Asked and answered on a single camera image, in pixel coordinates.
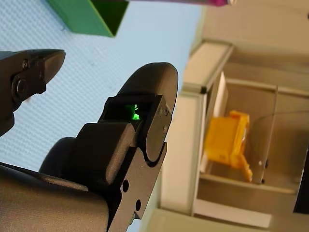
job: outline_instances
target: yellow object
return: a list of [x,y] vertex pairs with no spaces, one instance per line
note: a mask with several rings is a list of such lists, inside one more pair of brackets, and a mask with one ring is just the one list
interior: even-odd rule
[[231,111],[228,117],[214,117],[205,140],[205,153],[209,160],[242,169],[246,179],[252,181],[252,171],[244,156],[249,115]]

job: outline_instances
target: green box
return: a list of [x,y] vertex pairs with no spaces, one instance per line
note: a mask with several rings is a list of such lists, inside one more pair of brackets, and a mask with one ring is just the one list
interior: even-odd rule
[[47,0],[68,28],[76,33],[114,37],[128,1]]

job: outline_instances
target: cable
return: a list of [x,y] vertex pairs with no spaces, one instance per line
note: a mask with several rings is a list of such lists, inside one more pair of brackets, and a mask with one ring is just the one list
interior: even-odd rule
[[248,143],[249,143],[249,146],[252,149],[252,153],[253,153],[254,157],[257,157],[257,154],[256,154],[256,152],[254,150],[254,146],[252,144],[251,134],[252,134],[252,131],[253,131],[255,125],[257,124],[257,122],[261,121],[262,119],[268,118],[268,117],[272,117],[272,116],[276,116],[276,115],[289,115],[289,114],[309,114],[309,110],[272,113],[272,114],[269,114],[269,115],[261,116],[253,122],[253,124],[252,124],[252,126],[249,130],[249,133],[248,133]]

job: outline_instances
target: blue tablecloth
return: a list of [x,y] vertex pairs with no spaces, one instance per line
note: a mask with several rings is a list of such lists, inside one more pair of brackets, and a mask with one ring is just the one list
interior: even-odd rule
[[67,55],[47,91],[16,111],[0,138],[0,161],[37,171],[58,139],[97,121],[107,97],[146,63],[170,62],[181,79],[199,16],[196,5],[134,1],[116,38],[107,38],[71,33],[44,0],[1,0],[0,50]]

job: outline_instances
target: green light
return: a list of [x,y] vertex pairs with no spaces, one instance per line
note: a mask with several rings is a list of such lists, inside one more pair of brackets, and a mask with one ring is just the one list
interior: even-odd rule
[[139,116],[138,114],[134,114],[134,116],[133,116],[132,119],[133,119],[133,120],[139,120],[139,119],[140,119],[140,116]]

